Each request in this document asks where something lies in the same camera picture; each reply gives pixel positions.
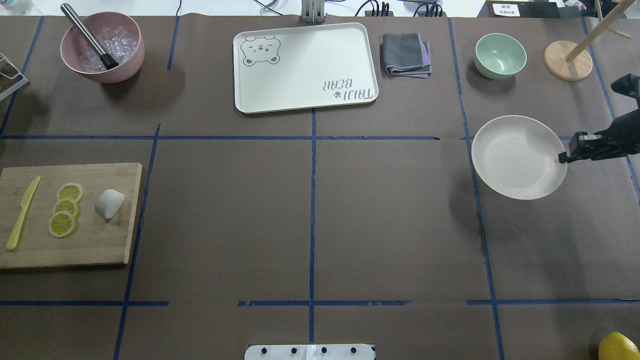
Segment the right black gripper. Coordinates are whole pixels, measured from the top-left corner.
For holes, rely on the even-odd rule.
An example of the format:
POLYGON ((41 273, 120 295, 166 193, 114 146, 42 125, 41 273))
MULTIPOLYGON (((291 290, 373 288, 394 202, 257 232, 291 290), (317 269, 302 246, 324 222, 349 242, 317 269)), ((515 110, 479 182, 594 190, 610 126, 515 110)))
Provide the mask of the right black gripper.
POLYGON ((568 150, 558 154, 560 164, 579 160, 607 160, 626 157, 640 152, 640 110, 628 112, 614 119, 604 130, 589 134, 578 131, 569 141, 568 150), (601 152, 596 145, 604 146, 601 152))

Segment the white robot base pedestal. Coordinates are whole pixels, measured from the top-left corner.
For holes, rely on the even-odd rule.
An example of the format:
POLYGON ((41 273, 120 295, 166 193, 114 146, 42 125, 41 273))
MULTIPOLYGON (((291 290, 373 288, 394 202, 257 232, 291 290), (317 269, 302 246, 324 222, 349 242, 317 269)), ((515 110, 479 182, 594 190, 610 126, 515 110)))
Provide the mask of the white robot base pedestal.
POLYGON ((375 347, 364 343, 251 345, 245 360, 375 360, 375 347))

